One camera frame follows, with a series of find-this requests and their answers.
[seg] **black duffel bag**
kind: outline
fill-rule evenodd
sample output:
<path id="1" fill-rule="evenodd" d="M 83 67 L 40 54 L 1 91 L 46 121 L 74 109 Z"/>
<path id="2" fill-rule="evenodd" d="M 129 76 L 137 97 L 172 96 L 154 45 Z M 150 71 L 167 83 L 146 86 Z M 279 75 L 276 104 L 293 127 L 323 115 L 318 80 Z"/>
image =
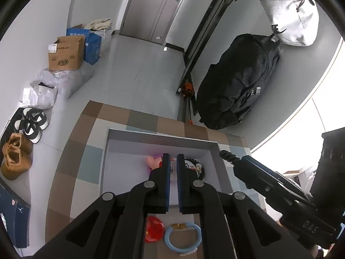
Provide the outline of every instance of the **black duffel bag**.
<path id="1" fill-rule="evenodd" d="M 240 122 L 267 85 L 279 60 L 279 41 L 237 36 L 217 64 L 211 64 L 197 93 L 200 122 L 220 130 Z"/>

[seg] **shoe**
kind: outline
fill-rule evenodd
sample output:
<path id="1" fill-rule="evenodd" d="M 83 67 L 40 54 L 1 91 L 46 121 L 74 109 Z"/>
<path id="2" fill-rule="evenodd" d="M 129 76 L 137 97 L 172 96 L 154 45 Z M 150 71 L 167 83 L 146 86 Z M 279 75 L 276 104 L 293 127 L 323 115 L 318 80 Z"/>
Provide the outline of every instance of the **shoe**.
<path id="1" fill-rule="evenodd" d="M 38 125 L 41 130 L 46 129 L 49 125 L 47 116 L 41 109 L 28 107 L 23 110 L 23 115 L 24 118 L 28 118 L 30 121 Z"/>
<path id="2" fill-rule="evenodd" d="M 32 165 L 30 156 L 20 148 L 7 148 L 5 161 L 1 165 L 1 173 L 8 180 L 14 180 L 19 175 L 28 171 Z"/>
<path id="3" fill-rule="evenodd" d="M 16 121 L 14 130 L 17 133 L 23 133 L 32 143 L 37 143 L 42 136 L 39 127 L 27 118 Z"/>
<path id="4" fill-rule="evenodd" d="M 2 147 L 2 153 L 5 156 L 7 148 L 10 149 L 22 149 L 25 153 L 30 154 L 32 152 L 32 142 L 27 139 L 22 133 L 12 133 L 8 142 Z"/>

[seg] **blue cardboard box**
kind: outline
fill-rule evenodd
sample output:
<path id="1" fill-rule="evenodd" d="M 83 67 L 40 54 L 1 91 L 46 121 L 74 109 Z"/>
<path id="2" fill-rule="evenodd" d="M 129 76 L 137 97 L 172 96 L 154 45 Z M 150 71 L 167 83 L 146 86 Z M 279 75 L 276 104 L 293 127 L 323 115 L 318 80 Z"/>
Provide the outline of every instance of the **blue cardboard box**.
<path id="1" fill-rule="evenodd" d="M 69 28 L 66 31 L 67 36 L 85 36 L 84 60 L 94 65 L 99 59 L 102 37 L 92 33 L 89 29 Z"/>

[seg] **black and white sneaker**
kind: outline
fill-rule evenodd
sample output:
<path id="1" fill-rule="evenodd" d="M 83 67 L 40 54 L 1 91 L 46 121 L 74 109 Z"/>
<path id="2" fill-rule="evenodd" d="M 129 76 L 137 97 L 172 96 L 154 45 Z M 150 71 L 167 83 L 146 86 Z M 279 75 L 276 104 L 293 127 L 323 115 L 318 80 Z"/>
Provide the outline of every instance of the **black and white sneaker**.
<path id="1" fill-rule="evenodd" d="M 46 129 L 49 125 L 49 121 L 47 119 L 46 114 L 41 109 L 36 108 L 25 108 L 23 110 L 24 118 L 29 119 L 33 123 L 35 123 L 41 130 Z"/>
<path id="2" fill-rule="evenodd" d="M 39 127 L 28 119 L 16 121 L 14 123 L 14 130 L 17 133 L 23 133 L 32 143 L 37 143 L 42 136 Z"/>

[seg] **brown boot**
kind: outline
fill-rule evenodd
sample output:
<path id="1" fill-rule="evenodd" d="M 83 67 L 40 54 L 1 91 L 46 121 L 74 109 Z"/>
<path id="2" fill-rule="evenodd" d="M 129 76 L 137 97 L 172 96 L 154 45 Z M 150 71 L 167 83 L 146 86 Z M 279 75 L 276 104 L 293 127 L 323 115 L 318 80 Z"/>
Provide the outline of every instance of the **brown boot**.
<path id="1" fill-rule="evenodd" d="M 14 180 L 23 172 L 28 171 L 31 167 L 31 158 L 22 149 L 7 148 L 5 161 L 1 165 L 1 172 L 8 180 Z"/>
<path id="2" fill-rule="evenodd" d="M 10 149 L 22 149 L 25 153 L 30 154 L 32 152 L 32 142 L 27 139 L 22 133 L 12 133 L 10 140 L 2 147 L 2 153 L 6 157 L 7 148 Z"/>

